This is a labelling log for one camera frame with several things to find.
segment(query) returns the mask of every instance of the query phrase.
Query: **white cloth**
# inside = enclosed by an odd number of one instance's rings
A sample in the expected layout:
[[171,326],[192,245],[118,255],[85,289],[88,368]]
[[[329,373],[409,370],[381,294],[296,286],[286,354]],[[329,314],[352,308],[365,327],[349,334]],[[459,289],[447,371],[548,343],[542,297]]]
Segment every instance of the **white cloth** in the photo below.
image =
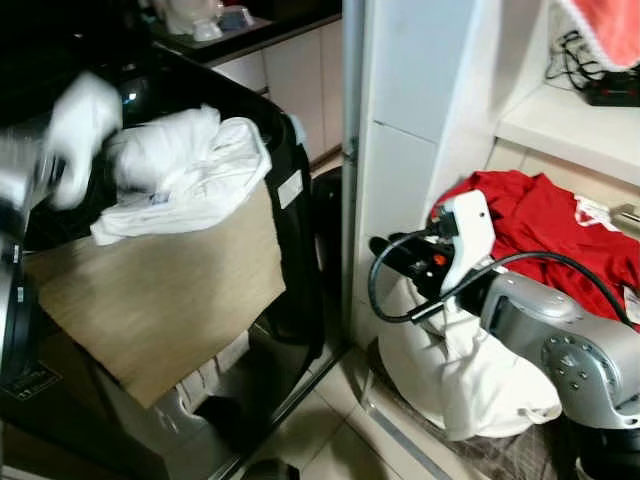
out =
[[560,415],[551,381],[479,318],[436,323],[446,325],[444,338],[412,324],[385,326],[380,354],[402,396],[450,440],[517,435]]
[[233,213],[271,169],[255,124],[203,106],[122,132],[114,140],[122,194],[91,225],[96,244],[212,227]]
[[107,135],[120,128],[120,95],[93,74],[80,75],[56,101],[45,139],[47,153],[65,161],[60,183],[51,197],[55,207],[74,208],[82,201],[93,156]]

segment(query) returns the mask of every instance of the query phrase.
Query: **white cabinet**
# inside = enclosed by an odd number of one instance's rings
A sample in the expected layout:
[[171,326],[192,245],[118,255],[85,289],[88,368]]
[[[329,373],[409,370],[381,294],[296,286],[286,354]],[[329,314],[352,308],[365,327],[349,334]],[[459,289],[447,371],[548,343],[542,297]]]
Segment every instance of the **white cabinet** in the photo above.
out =
[[302,122],[310,160],[325,152],[320,36],[312,30],[263,51],[271,101]]
[[216,65],[212,70],[254,92],[263,92],[267,88],[262,50]]
[[320,29],[324,149],[342,143],[342,20]]

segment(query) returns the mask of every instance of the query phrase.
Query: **white tile floor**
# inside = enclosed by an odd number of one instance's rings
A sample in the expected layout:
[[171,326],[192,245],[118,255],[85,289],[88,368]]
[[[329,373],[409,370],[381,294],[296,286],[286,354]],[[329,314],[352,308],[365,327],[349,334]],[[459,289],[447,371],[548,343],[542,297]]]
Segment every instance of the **white tile floor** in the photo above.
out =
[[[279,457],[300,469],[302,480],[436,479],[359,405],[357,395],[365,373],[362,357],[352,350],[267,439],[249,464]],[[383,387],[374,387],[371,399],[449,478],[486,480],[417,427]],[[239,480],[243,472],[233,480]]]

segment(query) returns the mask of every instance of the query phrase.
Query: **red clothing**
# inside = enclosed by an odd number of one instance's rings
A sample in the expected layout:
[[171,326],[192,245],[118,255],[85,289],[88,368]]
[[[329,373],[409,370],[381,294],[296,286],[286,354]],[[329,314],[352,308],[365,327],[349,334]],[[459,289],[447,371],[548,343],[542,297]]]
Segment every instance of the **red clothing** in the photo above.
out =
[[[476,172],[438,203],[470,190],[480,190],[487,198],[496,232],[494,258],[531,250],[566,255],[595,273],[623,307],[623,286],[638,290],[640,243],[600,224],[578,225],[573,193],[556,187],[544,174],[529,177],[518,171]],[[569,266],[532,259],[507,267],[565,292],[591,313],[617,319],[591,281]]]

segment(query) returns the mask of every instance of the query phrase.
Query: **white tag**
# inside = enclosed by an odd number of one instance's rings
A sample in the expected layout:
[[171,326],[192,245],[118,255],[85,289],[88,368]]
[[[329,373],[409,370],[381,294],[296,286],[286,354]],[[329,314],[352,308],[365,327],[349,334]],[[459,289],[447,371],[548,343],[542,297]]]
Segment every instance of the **white tag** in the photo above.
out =
[[278,198],[280,208],[284,210],[302,192],[302,173],[296,170],[286,182],[278,187]]
[[624,287],[624,309],[629,320],[640,325],[640,298],[629,287]]

